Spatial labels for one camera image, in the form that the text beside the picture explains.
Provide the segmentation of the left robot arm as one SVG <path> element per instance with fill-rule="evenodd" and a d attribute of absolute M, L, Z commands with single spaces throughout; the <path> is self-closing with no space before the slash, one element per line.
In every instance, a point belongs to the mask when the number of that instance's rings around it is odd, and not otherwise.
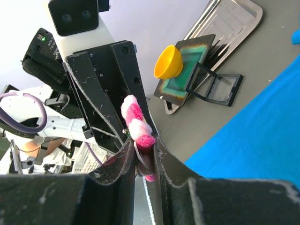
<path fill-rule="evenodd" d="M 151 128 L 135 47 L 119 41 L 74 53 L 67 63 L 56 60 L 57 45 L 50 32 L 40 28 L 23 58 L 22 66 L 31 75 L 47 81 L 52 92 L 41 100 L 29 99 L 8 85 L 17 104 L 1 109 L 0 126 L 19 137 L 55 136 L 88 142 L 117 152 L 126 141 L 127 124 L 122 104 L 134 96 L 142 120 Z"/>

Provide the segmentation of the blue t-shirt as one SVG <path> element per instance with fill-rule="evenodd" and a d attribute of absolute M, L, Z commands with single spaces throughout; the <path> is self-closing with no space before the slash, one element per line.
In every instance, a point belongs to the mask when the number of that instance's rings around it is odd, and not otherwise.
<path fill-rule="evenodd" d="M 299 29 L 263 28 L 232 60 L 249 91 L 271 83 L 185 164 L 207 178 L 279 179 L 300 183 L 300 59 L 279 71 Z"/>

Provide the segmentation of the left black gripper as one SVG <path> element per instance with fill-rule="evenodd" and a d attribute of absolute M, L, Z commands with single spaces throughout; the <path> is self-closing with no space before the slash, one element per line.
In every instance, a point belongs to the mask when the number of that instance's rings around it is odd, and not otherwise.
<path fill-rule="evenodd" d="M 62 60 L 52 34 L 40 28 L 22 67 L 52 88 L 45 105 L 67 118 L 82 118 L 83 137 L 94 139 L 105 150 L 119 150 L 127 139 L 120 107 L 130 94 L 136 97 L 152 133 L 158 135 L 131 41 L 87 48 Z"/>

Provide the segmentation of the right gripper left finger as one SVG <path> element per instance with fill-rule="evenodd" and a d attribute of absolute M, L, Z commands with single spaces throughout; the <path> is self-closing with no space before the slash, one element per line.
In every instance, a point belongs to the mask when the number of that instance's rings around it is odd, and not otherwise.
<path fill-rule="evenodd" d="M 2 175 L 3 225 L 131 225 L 135 148 L 122 148 L 89 174 Z"/>

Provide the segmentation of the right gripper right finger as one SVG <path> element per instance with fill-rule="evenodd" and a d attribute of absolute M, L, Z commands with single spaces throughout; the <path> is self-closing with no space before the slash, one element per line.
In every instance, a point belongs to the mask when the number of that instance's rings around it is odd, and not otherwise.
<path fill-rule="evenodd" d="M 300 193 L 290 182 L 207 179 L 154 144 L 154 216 L 158 225 L 297 225 Z"/>

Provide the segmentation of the pink flower smiley brooch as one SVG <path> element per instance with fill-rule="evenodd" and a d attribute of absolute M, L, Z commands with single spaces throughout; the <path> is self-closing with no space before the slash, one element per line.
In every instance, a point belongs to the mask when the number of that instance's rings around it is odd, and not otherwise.
<path fill-rule="evenodd" d="M 133 140 L 137 155 L 137 173 L 145 177 L 148 182 L 153 182 L 152 153 L 156 139 L 152 135 L 152 128 L 146 122 L 135 96 L 125 97 L 121 105 L 121 115 Z"/>

